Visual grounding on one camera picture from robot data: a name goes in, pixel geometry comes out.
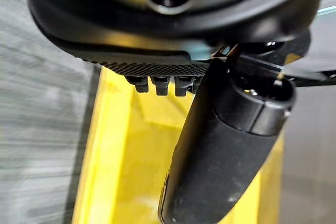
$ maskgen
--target black plastic housing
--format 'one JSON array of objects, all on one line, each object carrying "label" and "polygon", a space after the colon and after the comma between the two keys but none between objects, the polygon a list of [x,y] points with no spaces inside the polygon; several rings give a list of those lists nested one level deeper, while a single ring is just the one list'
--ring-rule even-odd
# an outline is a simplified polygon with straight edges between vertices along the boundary
[{"label": "black plastic housing", "polygon": [[[101,47],[106,46],[105,59],[108,53],[112,62],[115,62],[113,57],[116,54],[118,59],[128,61],[133,55],[143,59],[144,63],[146,58],[143,55],[162,56],[166,55],[166,50],[125,48],[115,43],[112,45],[102,38],[121,31],[149,40],[173,39],[172,43],[176,43],[177,39],[190,38],[205,43],[287,41],[308,28],[319,1],[236,0],[229,5],[214,6],[202,12],[166,16],[149,9],[135,9],[115,0],[28,0],[36,23],[61,49],[71,54],[78,51],[77,56],[81,57],[81,48],[89,46],[86,55],[91,54],[95,56],[95,61],[104,62],[106,60],[99,60],[99,53]],[[178,57],[170,60],[179,62]]]},{"label": "black plastic housing", "polygon": [[196,94],[161,199],[165,224],[215,224],[234,207],[273,147],[295,102],[295,89],[251,83],[244,91],[212,62]]}]

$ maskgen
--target gray floor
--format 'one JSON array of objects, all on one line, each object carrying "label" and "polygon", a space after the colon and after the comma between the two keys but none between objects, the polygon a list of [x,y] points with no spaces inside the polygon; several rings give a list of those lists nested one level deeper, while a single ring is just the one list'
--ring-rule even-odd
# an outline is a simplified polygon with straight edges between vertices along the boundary
[{"label": "gray floor", "polygon": [[99,69],[44,38],[25,0],[0,3],[0,222],[70,223]]},{"label": "gray floor", "polygon": [[[0,3],[0,222],[69,223],[99,69],[44,38],[25,0]],[[312,31],[301,66],[336,68],[336,19],[320,17]],[[281,223],[334,223],[336,87],[298,93],[287,126]]]}]

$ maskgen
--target yellow object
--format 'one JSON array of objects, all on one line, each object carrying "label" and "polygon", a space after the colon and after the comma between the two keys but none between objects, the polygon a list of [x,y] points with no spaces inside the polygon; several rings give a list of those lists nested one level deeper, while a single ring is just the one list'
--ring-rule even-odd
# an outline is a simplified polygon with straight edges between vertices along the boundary
[{"label": "yellow object", "polygon": [[[72,223],[160,223],[160,192],[192,100],[176,97],[173,85],[167,97],[153,85],[138,94],[102,68]],[[277,223],[282,140],[272,152],[220,224]]]}]

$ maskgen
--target black cylindrical handle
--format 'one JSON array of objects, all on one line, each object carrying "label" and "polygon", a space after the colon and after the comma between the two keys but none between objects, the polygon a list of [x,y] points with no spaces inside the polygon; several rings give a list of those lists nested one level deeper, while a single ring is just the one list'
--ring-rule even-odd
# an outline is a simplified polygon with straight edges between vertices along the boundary
[{"label": "black cylindrical handle", "polygon": [[218,223],[272,149],[294,102],[293,86],[284,81],[284,90],[276,89],[286,94],[267,94],[259,82],[239,82],[219,61],[202,81],[162,195],[159,215],[164,223]]}]

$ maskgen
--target gray carpet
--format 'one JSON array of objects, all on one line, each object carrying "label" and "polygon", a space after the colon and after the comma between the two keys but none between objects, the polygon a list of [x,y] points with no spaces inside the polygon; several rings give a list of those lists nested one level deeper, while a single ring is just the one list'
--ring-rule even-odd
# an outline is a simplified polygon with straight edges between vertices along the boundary
[{"label": "gray carpet", "polygon": [[0,3],[0,222],[70,223],[100,70]]}]

